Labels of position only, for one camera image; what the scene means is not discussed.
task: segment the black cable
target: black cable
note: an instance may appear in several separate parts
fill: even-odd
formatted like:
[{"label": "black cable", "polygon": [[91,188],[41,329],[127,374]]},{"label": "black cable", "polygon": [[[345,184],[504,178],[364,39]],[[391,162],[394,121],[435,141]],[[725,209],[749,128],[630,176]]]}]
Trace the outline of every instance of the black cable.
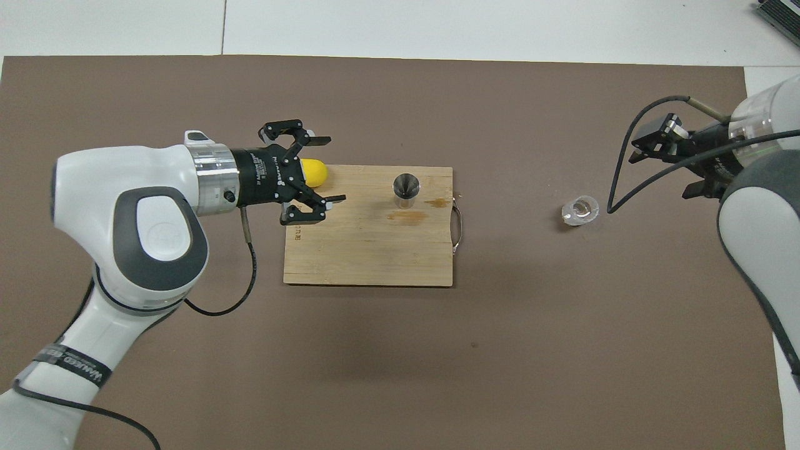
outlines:
[{"label": "black cable", "polygon": [[77,403],[74,401],[59,399],[53,396],[48,396],[45,394],[40,394],[38,392],[29,391],[28,389],[25,389],[19,385],[19,379],[14,379],[14,383],[11,385],[11,388],[14,390],[14,392],[17,392],[21,396],[29,397],[31,399],[41,400],[47,403],[57,404],[60,406],[66,406],[68,408],[75,408],[87,412],[93,412],[101,416],[110,417],[112,419],[124,422],[130,425],[131,427],[136,428],[140,432],[144,433],[145,436],[147,436],[147,439],[149,439],[150,442],[152,443],[153,447],[156,450],[161,450],[161,445],[158,444],[158,439],[155,438],[155,435],[150,430],[148,430],[147,427],[140,424],[136,420],[131,419],[130,417],[123,416],[122,414],[118,414],[117,412],[109,411],[107,409],[91,406],[89,404]]},{"label": "black cable", "polygon": [[616,183],[614,183],[614,184],[612,184],[611,192],[609,193],[607,211],[608,211],[609,214],[614,213],[617,209],[619,209],[620,206],[622,206],[625,202],[630,200],[631,197],[633,197],[634,195],[638,194],[642,189],[644,189],[645,187],[648,187],[650,184],[652,184],[657,179],[660,179],[664,175],[667,175],[670,172],[674,172],[677,169],[680,169],[681,167],[687,167],[687,166],[690,166],[690,165],[692,165],[694,163],[699,163],[700,161],[705,161],[706,159],[711,159],[711,158],[717,157],[719,155],[724,155],[725,153],[728,153],[729,151],[736,150],[738,148],[748,147],[748,146],[751,146],[753,144],[765,143],[765,142],[768,142],[768,141],[774,141],[774,140],[778,140],[778,139],[793,138],[795,136],[800,136],[800,130],[783,131],[781,133],[773,133],[772,135],[758,136],[757,138],[745,139],[745,140],[742,140],[742,141],[737,141],[735,143],[730,143],[730,144],[724,145],[722,147],[717,147],[717,148],[715,148],[713,150],[709,150],[709,151],[704,151],[702,153],[698,153],[695,156],[691,156],[689,158],[683,159],[680,163],[675,163],[675,164],[667,167],[663,171],[660,171],[657,174],[655,174],[655,175],[649,177],[648,179],[644,180],[643,182],[639,183],[638,186],[633,188],[624,197],[622,197],[617,202],[616,205],[612,206],[611,205],[611,201],[614,198],[614,189],[616,187]]},{"label": "black cable", "polygon": [[619,180],[619,171],[622,169],[622,162],[625,159],[625,153],[628,150],[628,141],[630,141],[630,136],[634,133],[634,129],[636,125],[639,123],[639,120],[642,120],[645,114],[647,114],[650,110],[655,108],[658,105],[668,102],[689,102],[690,98],[688,95],[671,95],[669,97],[664,97],[652,102],[651,104],[647,105],[639,111],[639,114],[636,115],[634,121],[630,123],[630,127],[628,127],[628,131],[625,133],[625,138],[622,140],[622,148],[619,149],[619,158],[617,159],[617,167],[614,169],[614,178],[611,180],[611,191],[608,194],[608,204],[606,205],[606,212],[612,214],[616,211],[620,203],[617,203],[616,206],[612,207],[612,203],[614,201],[614,194],[617,192],[617,181]]},{"label": "black cable", "polygon": [[189,299],[183,299],[183,301],[186,302],[186,304],[189,305],[190,308],[194,309],[200,314],[217,317],[220,315],[225,315],[230,312],[233,312],[236,308],[242,306],[242,303],[245,303],[245,300],[247,300],[247,297],[249,297],[250,293],[253,291],[253,286],[255,285],[256,271],[258,270],[258,262],[255,257],[255,250],[253,249],[253,242],[250,238],[250,224],[247,221],[247,210],[245,209],[245,207],[241,207],[240,212],[242,215],[242,230],[244,231],[245,242],[247,243],[247,248],[250,249],[250,259],[252,259],[253,261],[253,271],[250,274],[250,284],[247,286],[245,294],[242,295],[242,298],[239,299],[238,302],[234,303],[234,306],[229,307],[222,311],[206,311],[205,309],[202,309],[201,307],[192,303]]},{"label": "black cable", "polygon": [[239,299],[238,302],[234,303],[234,306],[229,307],[229,308],[227,308],[225,310],[222,310],[222,311],[206,311],[205,309],[202,309],[201,307],[199,307],[199,306],[195,305],[194,303],[192,303],[189,299],[183,299],[183,301],[186,302],[186,304],[189,305],[190,308],[194,309],[195,311],[199,312],[200,314],[210,315],[212,317],[228,314],[229,312],[233,312],[233,310],[235,310],[236,308],[242,306],[242,303],[244,303],[245,300],[247,300],[247,297],[250,296],[250,292],[253,291],[253,286],[255,285],[255,274],[256,274],[256,267],[257,267],[256,258],[255,258],[255,250],[253,249],[253,244],[252,243],[247,243],[247,248],[250,249],[250,257],[253,260],[253,272],[252,272],[252,275],[250,276],[250,284],[247,286],[247,291],[245,291],[245,295],[243,295],[242,298]]},{"label": "black cable", "polygon": [[75,320],[78,320],[78,317],[83,312],[83,308],[86,307],[86,303],[89,302],[89,297],[92,295],[93,289],[94,289],[94,278],[89,280],[89,286],[86,288],[86,293],[83,294],[83,299],[81,300],[81,304],[80,306],[78,306],[78,310],[75,312],[75,315],[72,316],[70,323],[66,326],[66,328],[64,328],[64,331],[61,332],[60,335],[61,337],[64,337],[64,333],[66,333],[66,331],[70,329],[72,324],[75,323]]}]

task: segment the wooden cutting board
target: wooden cutting board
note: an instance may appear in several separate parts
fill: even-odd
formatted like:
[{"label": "wooden cutting board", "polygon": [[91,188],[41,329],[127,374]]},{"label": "wooden cutting board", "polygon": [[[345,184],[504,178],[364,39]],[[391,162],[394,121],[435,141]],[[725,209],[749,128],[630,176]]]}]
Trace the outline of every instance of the wooden cutting board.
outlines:
[{"label": "wooden cutting board", "polygon": [[[392,183],[402,173],[420,182],[408,209],[394,201]],[[315,190],[347,200],[320,223],[286,227],[284,283],[453,285],[452,167],[330,165]]]}]

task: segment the white floor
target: white floor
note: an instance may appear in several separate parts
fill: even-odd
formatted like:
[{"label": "white floor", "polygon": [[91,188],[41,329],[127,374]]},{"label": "white floor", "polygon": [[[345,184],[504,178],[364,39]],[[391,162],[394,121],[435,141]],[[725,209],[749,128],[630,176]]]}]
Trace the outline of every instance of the white floor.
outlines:
[{"label": "white floor", "polygon": [[[749,94],[800,73],[754,0],[0,2],[2,56],[302,54],[744,66]],[[775,347],[786,447],[800,393]]]}]

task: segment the stain on cutting board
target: stain on cutting board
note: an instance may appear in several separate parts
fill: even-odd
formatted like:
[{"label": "stain on cutting board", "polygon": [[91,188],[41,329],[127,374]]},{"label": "stain on cutting board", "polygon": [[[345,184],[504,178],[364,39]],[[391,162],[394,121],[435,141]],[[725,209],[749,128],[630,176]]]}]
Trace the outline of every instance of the stain on cutting board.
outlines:
[{"label": "stain on cutting board", "polygon": [[397,225],[419,225],[426,217],[428,214],[422,211],[395,211],[386,218]]},{"label": "stain on cutting board", "polygon": [[431,205],[434,208],[444,208],[444,207],[446,207],[447,205],[450,204],[450,201],[439,197],[436,200],[426,200],[425,203],[428,203],[429,205]]}]

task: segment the wire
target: wire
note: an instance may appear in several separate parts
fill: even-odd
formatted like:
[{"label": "wire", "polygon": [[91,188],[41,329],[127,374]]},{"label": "wire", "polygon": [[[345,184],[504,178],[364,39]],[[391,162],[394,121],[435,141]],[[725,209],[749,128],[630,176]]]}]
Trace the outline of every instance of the wire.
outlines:
[{"label": "wire", "polygon": [[[736,150],[738,148],[748,147],[748,146],[751,146],[753,144],[765,143],[765,142],[768,142],[768,141],[774,141],[774,140],[778,140],[778,139],[793,138],[795,136],[800,136],[800,130],[783,131],[781,133],[773,133],[772,135],[763,135],[763,136],[758,136],[757,138],[745,139],[745,140],[742,140],[742,141],[737,141],[735,143],[730,143],[730,144],[724,145],[722,147],[717,147],[717,148],[715,148],[713,150],[704,151],[704,152],[699,153],[699,154],[697,154],[695,156],[691,156],[689,158],[683,159],[680,163],[675,163],[675,164],[667,167],[663,171],[660,171],[657,174],[655,174],[655,175],[649,177],[648,179],[644,180],[643,182],[639,183],[638,186],[633,188],[624,197],[622,197],[617,202],[616,205],[612,206],[611,205],[611,201],[614,198],[614,189],[616,187],[616,183],[613,183],[612,186],[611,186],[611,192],[609,193],[609,197],[608,197],[608,213],[609,214],[614,213],[617,209],[620,208],[620,206],[622,206],[623,204],[625,204],[625,202],[630,200],[631,197],[633,197],[634,195],[636,195],[640,191],[642,191],[642,189],[644,189],[645,187],[648,187],[650,184],[652,184],[657,179],[660,179],[664,175],[667,175],[667,174],[669,174],[671,172],[674,172],[677,169],[680,169],[681,167],[687,167],[687,166],[690,166],[690,165],[692,165],[694,163],[699,163],[700,161],[705,161],[706,159],[711,159],[711,158],[717,157],[719,155],[724,155],[725,153],[728,153],[729,151]],[[619,171],[617,171],[614,174],[615,177],[618,176],[618,175],[619,175]]]},{"label": "wire", "polygon": [[44,401],[44,402],[47,402],[47,403],[57,404],[57,405],[60,405],[60,406],[66,406],[68,408],[75,408],[75,409],[81,409],[81,410],[87,411],[87,412],[93,412],[93,413],[99,414],[101,416],[110,417],[112,419],[116,419],[116,420],[119,420],[121,422],[124,422],[124,423],[130,425],[131,427],[136,428],[140,432],[144,433],[145,436],[147,436],[147,439],[149,439],[150,442],[152,443],[153,447],[156,450],[161,450],[161,445],[158,444],[158,439],[155,438],[155,435],[150,430],[148,430],[147,427],[145,427],[144,425],[140,424],[136,420],[131,419],[130,417],[123,416],[122,414],[119,414],[119,413],[113,412],[113,411],[109,411],[109,410],[104,409],[104,408],[98,408],[96,406],[91,406],[89,404],[77,403],[77,402],[74,402],[74,401],[59,399],[59,398],[56,398],[56,397],[53,397],[53,396],[40,394],[39,392],[29,391],[28,389],[25,389],[25,388],[23,388],[22,386],[19,385],[19,379],[14,379],[14,383],[11,385],[11,388],[14,389],[14,392],[17,392],[21,396],[29,397],[29,398],[35,399],[35,400],[41,400],[41,401]]},{"label": "wire", "polygon": [[258,270],[258,261],[256,260],[255,250],[253,249],[253,241],[252,238],[250,237],[250,223],[247,220],[247,210],[245,209],[245,207],[241,207],[239,208],[239,210],[242,216],[242,230],[244,231],[245,242],[247,243],[247,248],[250,249],[250,259],[252,259],[253,261],[253,271],[250,275],[250,284],[247,286],[247,291],[245,291],[245,294],[242,296],[241,299],[239,299],[238,302],[234,303],[233,306],[222,311],[207,311],[192,303],[188,298],[183,299],[183,301],[186,302],[186,304],[189,305],[190,308],[194,309],[200,314],[208,315],[211,317],[218,317],[220,315],[225,315],[230,312],[233,312],[236,308],[242,306],[242,303],[245,303],[245,300],[247,300],[247,297],[249,297],[250,293],[253,291],[253,286],[255,285],[256,271]]},{"label": "wire", "polygon": [[717,119],[717,121],[720,123],[730,122],[729,115],[724,115],[723,113],[715,110],[711,106],[706,105],[705,103],[701,102],[700,100],[697,100],[696,98],[689,98],[689,101],[687,103],[689,103],[689,106],[692,106],[694,109],[702,112],[703,114],[711,118]]},{"label": "wire", "polygon": [[630,136],[634,133],[634,129],[636,125],[639,123],[639,120],[642,120],[645,114],[647,114],[650,110],[655,108],[658,105],[668,102],[689,102],[690,98],[687,95],[671,95],[669,97],[664,97],[652,102],[651,104],[647,105],[639,111],[639,114],[636,115],[634,121],[630,123],[630,127],[628,127],[628,131],[625,133],[625,138],[622,140],[622,148],[619,149],[619,158],[617,159],[617,167],[614,169],[614,178],[611,180],[611,191],[608,194],[608,204],[606,205],[606,211],[609,214],[614,213],[619,207],[620,203],[617,203],[616,206],[612,207],[612,203],[614,202],[614,194],[617,191],[617,181],[619,180],[619,171],[622,169],[622,161],[625,159],[625,153],[628,150],[628,141],[630,141]]}]

